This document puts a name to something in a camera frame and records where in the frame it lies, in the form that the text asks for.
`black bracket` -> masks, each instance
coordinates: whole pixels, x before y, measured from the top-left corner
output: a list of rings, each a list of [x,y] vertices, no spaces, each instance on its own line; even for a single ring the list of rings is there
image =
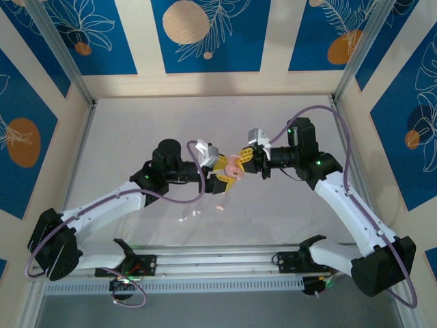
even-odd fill
[[[122,239],[114,239],[124,250],[126,257],[123,262],[115,268],[117,272],[122,273],[127,277],[154,277],[156,271],[156,255],[137,255]],[[94,275],[96,277],[114,277],[113,273],[109,273],[104,269],[96,269]]]
[[[328,266],[314,263],[309,253],[312,244],[325,238],[317,235],[301,242],[298,251],[280,251],[275,263],[279,267],[279,273],[326,273],[330,271]]]
[[[305,262],[299,251],[280,251],[277,254],[279,273],[326,273],[329,268],[324,265]]]

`white table surface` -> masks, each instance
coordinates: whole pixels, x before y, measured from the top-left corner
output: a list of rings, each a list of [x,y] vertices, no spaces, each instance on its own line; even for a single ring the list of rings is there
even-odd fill
[[[327,96],[238,96],[203,98],[101,99],[87,138],[67,208],[86,204],[129,179],[151,159],[159,141],[177,139],[182,160],[190,160],[185,143],[203,139],[225,155],[247,146],[255,127],[273,138],[297,111],[329,105]],[[345,152],[332,114],[308,115],[316,127],[320,150],[341,164]],[[274,146],[286,146],[282,137]],[[171,185],[167,194],[187,200],[197,184]],[[193,216],[193,210],[201,213]],[[180,217],[188,216],[186,221]],[[205,195],[193,205],[157,201],[110,223],[91,237],[94,241],[123,238],[130,245],[262,245],[299,243],[323,234],[334,241],[353,239],[327,203],[305,182],[280,171],[262,180],[246,174],[227,195]]]

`black mount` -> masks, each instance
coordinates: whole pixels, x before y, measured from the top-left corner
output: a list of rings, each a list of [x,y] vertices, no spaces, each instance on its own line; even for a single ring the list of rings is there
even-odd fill
[[[297,118],[287,132],[289,147],[271,148],[270,160],[263,146],[255,144],[252,160],[243,164],[245,172],[261,172],[262,178],[267,179],[272,169],[293,167],[298,177],[314,190],[319,180],[325,180],[333,172],[343,171],[331,154],[319,151],[315,127],[309,118]]]
[[[122,239],[114,239],[124,250],[123,262],[115,268],[117,272],[123,273],[128,277],[154,277],[156,270],[156,255],[137,255]],[[97,268],[94,272],[96,277],[114,277],[113,273],[109,273],[103,269]]]
[[[280,251],[277,254],[279,273],[328,273],[330,268],[314,263],[309,248],[324,236],[314,236],[299,244],[298,251]]]
[[[416,245],[408,236],[396,238],[392,245],[410,274]],[[370,297],[405,279],[389,246],[376,247],[375,251],[365,258],[353,260],[351,274],[361,292]]]
[[[194,162],[182,161],[181,145],[174,139],[162,140],[152,153],[152,160],[145,162],[142,169],[129,178],[140,188],[154,191],[160,195],[169,192],[169,185],[185,185],[189,182],[199,183],[200,175]],[[146,195],[145,206],[155,202],[158,198]]]
[[[197,173],[194,162],[183,162],[181,160],[180,143],[173,139],[162,140],[157,149],[153,151],[152,160],[144,164],[143,168],[130,177],[140,188],[154,191],[164,195],[169,191],[169,184],[186,184],[198,182],[200,175]],[[158,198],[146,195],[145,206],[155,202]],[[35,229],[31,235],[27,249],[32,253],[39,243],[57,226],[63,223],[62,214],[57,213],[53,208],[46,210],[40,215]],[[78,250],[74,228],[64,226],[54,235],[38,252],[35,259],[41,266],[47,277],[52,280],[59,280],[70,274],[79,263],[82,252]],[[130,275],[154,275],[156,256],[138,256],[127,246],[124,241],[115,240],[125,251],[126,258],[117,269],[126,272],[140,263],[139,269]],[[102,273],[96,270],[99,276],[108,276],[106,271]]]

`blue wallpaper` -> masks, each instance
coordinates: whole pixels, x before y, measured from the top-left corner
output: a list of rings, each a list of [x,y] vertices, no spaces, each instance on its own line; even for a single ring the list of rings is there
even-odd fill
[[[5,271],[6,263],[7,263],[7,261],[2,260],[0,258],[0,281],[1,281],[1,277],[3,276],[3,272]]]
[[[137,73],[114,0],[47,0],[43,5],[83,75]],[[0,0],[0,6],[47,72],[58,66],[25,8],[11,0]]]
[[[371,111],[408,210],[437,196],[437,25]]]
[[[418,0],[397,0],[365,62],[359,79],[365,84]],[[289,71],[342,70],[349,61],[370,16],[375,0],[307,0]]]
[[[382,26],[380,33],[355,75],[361,90],[364,90],[373,72],[375,72],[418,2],[419,0],[398,0],[393,6],[389,17],[387,17],[385,24]]]
[[[0,209],[22,219],[57,118],[0,51]]]
[[[0,0],[0,8],[8,16],[62,95],[67,96],[71,82],[45,43],[26,9],[12,0]]]
[[[258,72],[270,0],[152,0],[166,73]]]
[[[437,247],[433,249],[428,249],[425,252],[425,255],[428,259],[429,265],[431,266],[432,273],[437,280]]]
[[[371,13],[372,0],[308,0],[290,71],[342,70]]]

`orange object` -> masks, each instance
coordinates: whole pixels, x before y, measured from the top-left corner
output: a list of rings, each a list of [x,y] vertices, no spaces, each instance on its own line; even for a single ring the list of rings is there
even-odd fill
[[[13,131],[28,135],[25,142],[20,139],[8,142],[8,152],[12,161],[24,168],[33,167],[40,156],[41,137],[38,127],[27,118],[16,118],[9,123],[10,131],[6,130],[7,137],[13,137]]]
[[[337,38],[329,47],[328,61],[334,65],[343,65],[349,61],[363,31],[351,31]]]
[[[241,180],[244,176],[244,171],[240,164],[237,164],[236,160],[239,159],[238,155],[231,155],[227,159],[227,164],[225,166],[225,175],[230,178],[235,178]]]
[[[77,53],[79,55],[82,55],[82,56],[89,56],[89,55],[91,55],[91,47],[88,44],[83,43],[83,42],[77,42],[74,45],[74,50],[76,50]]]

